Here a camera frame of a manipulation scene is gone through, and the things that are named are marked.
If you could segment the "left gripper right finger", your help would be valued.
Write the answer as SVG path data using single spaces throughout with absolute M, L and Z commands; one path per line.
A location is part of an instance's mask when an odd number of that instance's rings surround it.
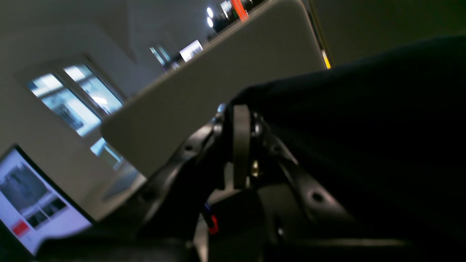
M 273 241 L 357 236 L 357 221 L 253 115 L 253 185 Z

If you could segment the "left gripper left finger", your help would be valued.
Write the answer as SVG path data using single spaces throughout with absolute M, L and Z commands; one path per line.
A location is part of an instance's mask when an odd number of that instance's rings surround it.
M 198 218 L 224 187 L 229 131 L 207 124 L 169 161 L 92 228 L 93 255 L 198 255 Z

